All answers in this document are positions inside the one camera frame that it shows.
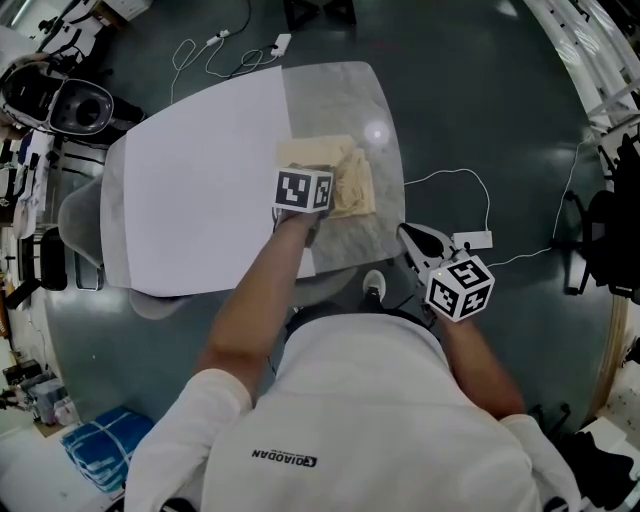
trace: floor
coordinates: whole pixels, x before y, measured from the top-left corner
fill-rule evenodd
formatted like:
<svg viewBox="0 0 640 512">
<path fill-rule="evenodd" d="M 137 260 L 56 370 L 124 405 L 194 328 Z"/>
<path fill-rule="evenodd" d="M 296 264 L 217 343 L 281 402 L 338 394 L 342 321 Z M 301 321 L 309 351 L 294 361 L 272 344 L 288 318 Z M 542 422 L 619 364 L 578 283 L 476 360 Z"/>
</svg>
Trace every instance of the floor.
<svg viewBox="0 0 640 512">
<path fill-rule="evenodd" d="M 394 118 L 405 178 L 458 167 L 482 176 L 495 244 L 481 254 L 486 263 L 548 246 L 575 148 L 588 133 L 580 100 L 542 28 L 520 0 L 509 4 L 356 1 L 356 27 L 315 20 L 294 35 L 280 61 L 285 67 L 371 64 Z M 167 107 L 171 57 L 181 41 L 201 44 L 233 30 L 245 10 L 233 0 L 156 0 L 117 36 L 107 60 L 114 70 L 108 87 L 149 114 Z M 281 2 L 253 0 L 248 28 L 225 44 L 211 68 L 231 71 L 245 51 L 286 31 Z M 206 58 L 182 73 L 176 98 L 217 82 L 203 70 Z M 583 146 L 572 189 L 589 200 L 604 187 L 602 176 L 596 152 Z M 453 233 L 481 229 L 485 199 L 472 177 L 457 174 L 408 188 L 406 205 L 407 220 Z M 569 217 L 561 216 L 563 226 L 575 223 Z M 401 262 L 378 266 L 389 284 L 385 303 L 396 305 L 411 291 L 410 276 Z M 610 294 L 590 283 L 584 296 L 564 295 L 564 260 L 555 252 L 493 270 L 496 288 L 479 326 L 527 404 L 542 403 L 553 413 L 568 402 L 574 413 L 567 428 L 578 429 L 598 376 Z M 354 304 L 359 287 L 357 278 L 338 300 Z M 81 415 L 89 419 L 124 403 L 159 418 L 189 377 L 225 296 L 196 297 L 169 319 L 151 322 L 135 315 L 125 290 L 70 286 L 49 294 L 51 336 Z M 407 310 L 416 307 L 410 302 Z"/>
</svg>

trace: wire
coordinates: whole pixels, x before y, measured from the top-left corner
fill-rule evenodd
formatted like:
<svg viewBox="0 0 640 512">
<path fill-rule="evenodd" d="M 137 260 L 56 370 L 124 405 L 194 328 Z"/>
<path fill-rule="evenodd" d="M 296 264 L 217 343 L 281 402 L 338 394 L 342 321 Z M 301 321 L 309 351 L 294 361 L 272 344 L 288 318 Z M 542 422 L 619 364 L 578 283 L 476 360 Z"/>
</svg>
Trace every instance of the wire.
<svg viewBox="0 0 640 512">
<path fill-rule="evenodd" d="M 183 46 L 187 43 L 191 43 L 193 45 L 193 47 L 191 48 L 191 51 L 187 54 L 187 56 L 185 57 L 185 59 L 182 61 L 182 64 L 177 64 L 176 63 L 176 57 L 178 55 L 178 53 L 180 52 L 180 50 L 182 50 Z M 211 58 L 209 59 L 209 61 L 211 61 L 211 59 L 214 57 L 214 55 L 216 53 L 218 53 L 218 51 L 220 50 L 220 48 L 222 48 L 222 45 L 224 44 L 224 38 L 220 41 L 220 46 L 218 46 L 218 48 L 216 48 L 216 51 L 213 52 L 213 55 L 211 56 Z M 194 54 L 194 52 L 196 51 L 196 49 L 198 48 L 198 46 L 196 45 L 196 42 L 193 39 L 185 39 L 184 41 L 182 41 L 182 43 L 180 43 L 180 46 L 178 46 L 178 48 L 176 49 L 176 51 L 173 53 L 173 57 L 171 57 L 171 62 L 173 63 L 173 68 L 176 70 L 176 76 L 173 79 L 173 82 L 171 82 L 171 105 L 173 105 L 173 89 L 176 85 L 176 82 L 178 81 L 178 78 L 180 77 L 180 73 L 182 73 L 182 71 L 184 71 L 185 69 L 187 69 L 189 66 L 191 66 L 191 64 L 193 64 L 196 60 L 198 60 L 198 57 L 200 57 L 200 55 L 202 55 L 202 53 L 209 48 L 208 45 L 204 45 L 200 51 L 196 54 L 196 56 L 191 59 L 191 56 Z"/>
<path fill-rule="evenodd" d="M 227 77 L 227 76 L 218 75 L 217 73 L 213 73 L 213 72 L 209 71 L 209 63 L 211 62 L 211 59 L 213 59 L 216 56 L 216 54 L 220 51 L 220 49 L 224 45 L 224 40 L 227 37 L 236 36 L 236 35 L 240 34 L 241 32 L 243 32 L 245 28 L 247 28 L 247 26 L 249 25 L 249 22 L 251 21 L 251 15 L 252 14 L 253 14 L 253 9 L 251 7 L 251 0 L 247 0 L 247 19 L 244 21 L 244 24 L 238 30 L 236 30 L 234 32 L 230 32 L 226 36 L 222 37 L 222 39 L 220 40 L 220 45 L 215 49 L 215 51 L 213 52 L 213 55 L 211 55 L 211 57 L 209 57 L 209 60 L 207 61 L 207 65 L 205 66 L 205 71 L 207 73 L 209 73 L 210 75 L 216 75 L 216 76 L 218 76 L 220 78 L 227 78 L 227 79 L 231 78 L 235 74 L 235 71 L 234 71 L 233 73 L 231 73 L 231 75 L 229 75 Z M 182 49 L 182 47 L 186 43 L 191 43 L 193 45 L 193 47 L 191 48 L 191 51 L 189 52 L 187 57 L 184 59 L 184 61 L 182 61 L 182 64 L 176 64 L 176 55 L 178 54 L 178 52 Z M 174 89 L 174 87 L 176 85 L 176 82 L 178 81 L 178 78 L 180 77 L 180 73 L 182 71 L 184 71 L 185 69 L 187 69 L 189 66 L 191 66 L 191 64 L 193 64 L 196 60 L 198 60 L 198 57 L 200 57 L 200 55 L 202 55 L 202 53 L 207 48 L 209 48 L 209 45 L 205 45 L 204 47 L 202 47 L 200 49 L 200 51 L 196 54 L 196 56 L 193 59 L 191 59 L 191 61 L 189 61 L 189 59 L 191 58 L 193 53 L 196 51 L 196 48 L 197 48 L 197 45 L 196 45 L 196 43 L 195 43 L 195 41 L 193 39 L 185 39 L 184 41 L 182 41 L 182 43 L 180 43 L 180 46 L 178 46 L 178 49 L 173 54 L 171 62 L 173 63 L 173 67 L 176 70 L 176 76 L 173 79 L 173 82 L 171 83 L 171 105 L 173 105 L 173 98 L 174 98 L 173 89 Z M 263 64 L 268 64 L 268 62 L 260 63 L 261 60 L 262 60 L 262 53 L 260 54 L 260 58 L 258 59 L 258 63 L 250 71 L 246 71 L 245 73 L 250 73 L 257 66 L 261 66 Z"/>
<path fill-rule="evenodd" d="M 491 199 L 489 198 L 489 191 L 487 190 L 487 187 L 484 185 L 484 183 L 480 179 L 480 176 L 478 176 L 475 171 L 472 171 L 471 169 L 454 169 L 451 171 L 444 169 L 441 171 L 436 171 L 433 174 L 429 174 L 429 176 L 425 178 L 420 178 L 419 180 L 407 181 L 404 184 L 404 186 L 406 187 L 408 185 L 415 185 L 417 183 L 422 183 L 423 181 L 427 181 L 428 179 L 433 178 L 436 174 L 455 174 L 456 172 L 470 172 L 480 182 L 480 185 L 482 185 L 482 188 L 484 189 L 484 195 L 487 197 L 487 213 L 484 216 L 484 229 L 485 231 L 489 231 L 489 210 L 491 209 Z"/>
<path fill-rule="evenodd" d="M 573 155 L 573 163 L 571 164 L 571 169 L 569 169 L 569 177 L 567 179 L 567 183 L 564 187 L 564 190 L 562 191 L 562 196 L 560 197 L 560 205 L 558 206 L 558 211 L 556 212 L 556 220 L 553 224 L 553 233 L 551 235 L 551 238 L 555 238 L 556 236 L 556 231 L 558 230 L 558 221 L 560 220 L 560 212 L 562 211 L 562 205 L 564 203 L 564 196 L 567 193 L 567 190 L 569 190 L 569 184 L 571 183 L 571 178 L 573 177 L 573 171 L 576 168 L 576 164 L 578 163 L 578 154 L 580 153 L 580 147 L 583 144 L 586 144 L 587 142 L 589 142 L 592 138 L 594 137 L 594 134 L 592 133 L 591 135 L 589 135 L 586 139 L 584 139 L 580 144 L 578 144 L 576 146 L 576 151 L 575 154 Z M 433 174 L 429 174 L 429 176 L 426 176 L 424 178 L 420 178 L 418 180 L 413 180 L 413 181 L 407 181 L 404 186 L 408 186 L 408 185 L 415 185 L 416 183 L 422 183 L 423 181 L 427 181 L 430 178 L 433 178 L 436 174 L 453 174 L 456 172 L 470 172 L 471 174 L 473 174 L 476 179 L 480 182 L 480 185 L 482 185 L 482 188 L 484 189 L 484 193 L 487 197 L 487 213 L 484 217 L 484 229 L 486 231 L 489 231 L 489 210 L 491 209 L 491 199 L 489 198 L 489 191 L 487 190 L 487 187 L 484 185 L 484 183 L 482 182 L 482 180 L 480 179 L 480 176 L 478 176 L 475 171 L 472 171 L 471 169 L 454 169 L 454 170 L 441 170 L 441 171 L 436 171 Z M 499 261 L 496 263 L 491 263 L 489 265 L 487 265 L 487 267 L 497 267 L 500 265 L 507 265 L 509 263 L 511 263 L 512 261 L 518 260 L 520 258 L 533 258 L 534 256 L 537 256 L 538 254 L 542 254 L 543 252 L 547 252 L 550 251 L 552 248 L 551 247 L 546 247 L 545 249 L 540 249 L 539 251 L 533 252 L 531 254 L 518 254 L 517 256 L 514 256 L 511 259 L 508 259 L 507 261 Z M 403 306 L 409 299 L 405 300 L 404 302 L 402 302 L 400 304 L 400 306 Z"/>
<path fill-rule="evenodd" d="M 274 56 L 272 59 L 270 59 L 268 61 L 265 61 L 265 62 L 262 62 L 262 58 L 264 57 L 264 50 L 269 50 L 271 48 L 275 48 L 275 45 L 270 44 L 270 45 L 267 45 L 267 46 L 263 46 L 262 48 L 258 48 L 258 49 L 255 49 L 255 50 L 249 50 L 248 52 L 245 52 L 245 54 L 240 59 L 240 65 L 236 69 L 234 69 L 231 73 L 229 73 L 228 75 L 221 75 L 220 73 L 216 73 L 214 71 L 210 71 L 209 70 L 209 62 L 211 62 L 211 59 L 209 59 L 209 61 L 207 61 L 207 66 L 205 67 L 204 70 L 207 73 L 209 73 L 210 75 L 217 76 L 218 78 L 226 78 L 227 80 L 230 80 L 234 76 L 246 75 L 247 73 L 251 73 L 252 71 L 254 71 L 258 66 L 266 66 L 267 64 L 271 64 L 272 62 L 274 62 L 278 58 L 277 56 Z M 249 62 L 251 59 L 253 59 L 258 54 L 260 56 L 258 57 L 258 60 L 256 62 Z M 243 67 L 251 68 L 251 69 L 248 69 L 247 71 L 240 71 Z"/>
<path fill-rule="evenodd" d="M 28 320 L 29 320 L 29 325 L 31 325 L 33 330 L 36 331 L 38 334 L 40 334 L 40 337 L 42 338 L 42 357 L 44 358 L 44 369 L 46 371 L 49 369 L 49 361 L 47 361 L 47 343 L 44 340 L 44 334 L 42 334 L 42 331 L 38 329 L 36 325 L 33 323 L 33 320 L 31 320 L 31 312 L 29 312 Z"/>
<path fill-rule="evenodd" d="M 507 261 L 499 261 L 497 263 L 490 263 L 489 265 L 487 265 L 487 267 L 499 267 L 500 265 L 507 265 L 508 263 L 511 263 L 512 261 L 516 261 L 519 260 L 520 258 L 533 258 L 534 256 L 537 256 L 538 254 L 542 254 L 543 252 L 547 252 L 550 251 L 551 247 L 547 247 L 546 249 L 540 249 L 537 252 L 532 252 L 531 254 L 518 254 L 518 256 L 514 256 L 513 258 L 511 258 L 510 260 Z"/>
<path fill-rule="evenodd" d="M 560 212 L 562 211 L 562 205 L 564 204 L 564 196 L 566 195 L 567 190 L 569 190 L 569 184 L 571 183 L 571 178 L 573 177 L 573 171 L 576 168 L 576 164 L 578 163 L 578 154 L 580 153 L 580 146 L 582 146 L 583 144 L 586 144 L 592 138 L 593 138 L 593 134 L 589 135 L 586 139 L 584 139 L 580 144 L 576 146 L 576 152 L 573 155 L 573 163 L 571 164 L 571 169 L 569 169 L 569 178 L 567 178 L 567 184 L 564 186 L 564 190 L 562 191 L 562 195 L 560 196 L 560 205 L 558 206 L 558 211 L 556 212 L 556 220 L 553 223 L 553 233 L 551 234 L 552 239 L 556 237 L 556 231 L 558 230 L 558 221 L 560 220 Z M 513 258 L 507 261 L 490 263 L 489 265 L 487 265 L 487 267 L 498 267 L 500 265 L 507 265 L 508 263 L 511 263 L 512 261 L 518 260 L 520 258 L 533 258 L 534 256 L 537 256 L 538 254 L 542 254 L 543 252 L 550 251 L 551 249 L 552 247 L 547 247 L 545 249 L 540 249 L 539 251 L 531 254 L 519 254 L 518 256 L 514 256 Z"/>
</svg>

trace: white shirt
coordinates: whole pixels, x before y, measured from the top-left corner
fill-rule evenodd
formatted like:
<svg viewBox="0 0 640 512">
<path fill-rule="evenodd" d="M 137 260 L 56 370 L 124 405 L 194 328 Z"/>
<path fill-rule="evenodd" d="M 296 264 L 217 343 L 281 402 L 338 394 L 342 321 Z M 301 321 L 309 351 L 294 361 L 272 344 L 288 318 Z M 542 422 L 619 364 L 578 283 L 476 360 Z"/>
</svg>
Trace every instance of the white shirt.
<svg viewBox="0 0 640 512">
<path fill-rule="evenodd" d="M 579 510 L 533 418 L 500 422 L 454 381 L 436 338 L 388 315 L 315 320 L 251 409 L 221 370 L 191 379 L 136 450 L 127 512 L 172 496 L 214 512 Z"/>
</svg>

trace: white box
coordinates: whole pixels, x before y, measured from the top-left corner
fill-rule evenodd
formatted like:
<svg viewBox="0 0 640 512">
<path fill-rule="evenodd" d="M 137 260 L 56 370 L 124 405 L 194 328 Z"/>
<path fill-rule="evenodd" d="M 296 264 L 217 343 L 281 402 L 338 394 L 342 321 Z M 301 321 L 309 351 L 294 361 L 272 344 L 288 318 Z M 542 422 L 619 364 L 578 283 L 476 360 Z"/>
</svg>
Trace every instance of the white box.
<svg viewBox="0 0 640 512">
<path fill-rule="evenodd" d="M 333 193 L 333 173 L 312 169 L 278 169 L 273 205 L 294 212 L 328 210 Z"/>
<path fill-rule="evenodd" d="M 426 302 L 454 322 L 487 307 L 495 278 L 478 256 L 436 268 L 429 274 Z"/>
</svg>

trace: white table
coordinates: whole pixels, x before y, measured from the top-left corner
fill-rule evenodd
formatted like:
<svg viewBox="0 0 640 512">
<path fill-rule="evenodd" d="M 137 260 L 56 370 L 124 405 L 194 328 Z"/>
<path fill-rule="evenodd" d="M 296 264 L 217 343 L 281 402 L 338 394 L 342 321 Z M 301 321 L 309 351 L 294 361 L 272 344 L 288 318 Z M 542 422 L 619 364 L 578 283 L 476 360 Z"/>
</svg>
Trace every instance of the white table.
<svg viewBox="0 0 640 512">
<path fill-rule="evenodd" d="M 316 272 L 396 257 L 400 253 L 396 228 L 404 221 L 402 163 L 391 114 L 373 69 L 364 62 L 318 64 L 286 69 L 283 79 L 293 137 L 350 134 L 365 150 L 373 175 L 376 214 L 325 221 L 311 248 Z M 180 147 L 180 137 L 188 133 L 176 132 L 176 139 L 166 142 Z M 123 137 L 107 154 L 101 234 L 107 280 L 128 288 L 124 175 L 135 169 L 125 169 L 126 144 Z"/>
</svg>

